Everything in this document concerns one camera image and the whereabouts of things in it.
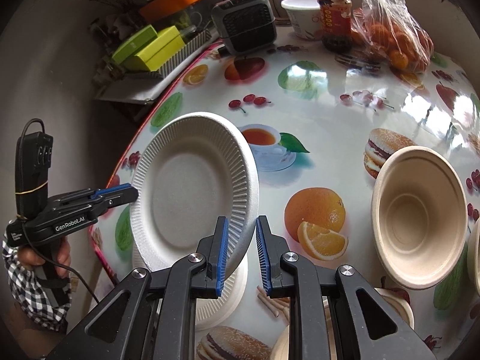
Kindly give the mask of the checkered sleeve forearm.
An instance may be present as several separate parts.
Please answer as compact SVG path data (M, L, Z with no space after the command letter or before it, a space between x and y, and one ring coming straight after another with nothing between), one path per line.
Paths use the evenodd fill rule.
M65 333L71 300L64 306L50 304L33 271L34 267L41 267L45 260L28 246L9 247L5 239L2 240L1 255L12 297L19 303L24 314L43 329Z

